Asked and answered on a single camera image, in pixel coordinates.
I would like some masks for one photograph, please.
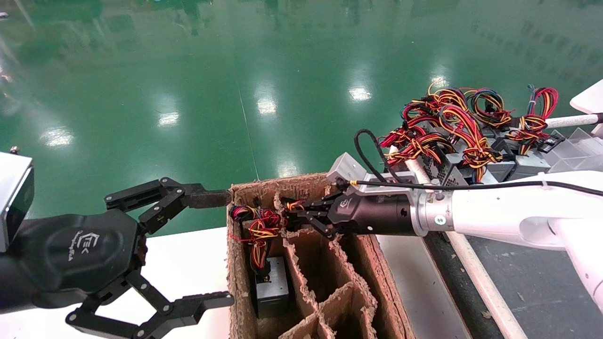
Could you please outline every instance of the cable tie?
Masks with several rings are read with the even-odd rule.
[[[537,177],[542,177],[545,173],[544,172],[538,172]],[[541,179],[542,181],[542,189],[548,190],[550,188],[550,186],[546,183],[545,179]]]

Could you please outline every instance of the white table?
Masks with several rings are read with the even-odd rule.
[[[226,228],[160,236],[147,240],[147,265],[142,275],[170,301],[191,294],[227,291]],[[60,309],[30,309],[0,315],[1,339],[91,339],[65,323],[77,305]],[[141,324],[155,310],[134,289],[96,314]],[[166,339],[228,338],[229,309],[205,312],[197,326],[177,328]]]
[[[170,301],[191,294],[227,291],[226,237],[226,228],[222,227],[150,238],[142,275]],[[461,318],[421,240],[380,236],[379,241],[417,337],[466,338]],[[0,339],[91,339],[65,324],[65,317],[77,306],[0,315]],[[112,304],[100,307],[97,314],[141,324],[154,314],[154,309],[130,289]],[[228,333],[229,309],[219,308],[206,312],[199,325],[175,329],[164,338],[220,339],[228,338]]]

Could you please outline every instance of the silver cylinder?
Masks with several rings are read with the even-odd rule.
[[[452,221],[452,192],[422,193],[417,203],[417,219],[421,233],[454,230]]]

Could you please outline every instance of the wire connector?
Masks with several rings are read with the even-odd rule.
[[[542,153],[548,153],[553,148],[557,147],[560,143],[565,141],[565,137],[561,134],[552,134],[549,135],[546,139],[540,139],[537,141],[536,145],[538,146],[538,151]]]

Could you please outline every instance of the bundle of wires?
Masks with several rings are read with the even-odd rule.
[[[511,121],[511,112],[505,110],[505,101],[495,91],[489,88],[480,88],[465,92],[470,94],[469,103],[473,115],[477,120],[496,129],[503,127]],[[485,103],[485,108],[480,107],[480,102]]]
[[[387,164],[395,166],[400,162],[414,160],[419,156],[429,156],[434,158],[437,163],[442,163],[437,148],[445,148],[448,152],[454,152],[450,142],[439,133],[427,133],[417,138],[409,140],[408,145],[397,152],[390,152],[385,156],[388,158]]]
[[[502,160],[502,156],[490,148],[477,121],[459,106],[451,104],[443,106],[440,109],[440,124],[451,135],[467,144],[467,148],[463,151],[463,165],[474,169],[473,183],[481,182],[486,164]]]
[[[283,207],[285,208],[286,211],[288,212],[292,212],[292,211],[303,211],[305,210],[305,208],[303,207],[303,203],[305,203],[306,200],[289,200],[287,199],[287,201],[285,201],[285,204],[283,205]]]
[[[507,139],[517,141],[520,144],[519,154],[526,155],[528,150],[539,140],[545,140],[548,134],[542,132],[546,127],[546,120],[551,116],[557,106],[559,93],[554,88],[535,88],[529,85],[532,94],[528,103],[528,112],[519,118],[519,129],[511,130]],[[541,102],[541,110],[536,112],[536,103]]]
[[[255,209],[249,206],[234,206],[229,211],[229,215],[239,223],[254,220],[248,229],[249,238],[241,239],[234,235],[230,237],[247,242],[251,246],[251,269],[256,275],[266,277],[268,273],[266,259],[270,252],[270,242],[279,235],[280,215],[270,209]]]
[[[233,206],[229,211],[229,215],[232,220],[238,223],[258,219],[260,217],[259,209],[249,206]]]
[[[379,143],[381,147],[388,148],[390,146],[396,146],[402,148],[408,145],[413,139],[420,136],[424,136],[427,132],[420,127],[414,120],[412,126],[404,123],[401,127],[391,131],[383,140]]]
[[[461,89],[448,87],[436,90],[432,94],[435,104],[434,109],[436,112],[439,112],[441,108],[445,105],[455,105],[463,109],[464,111],[468,111],[467,108],[467,99],[465,98],[465,94],[461,91]]]

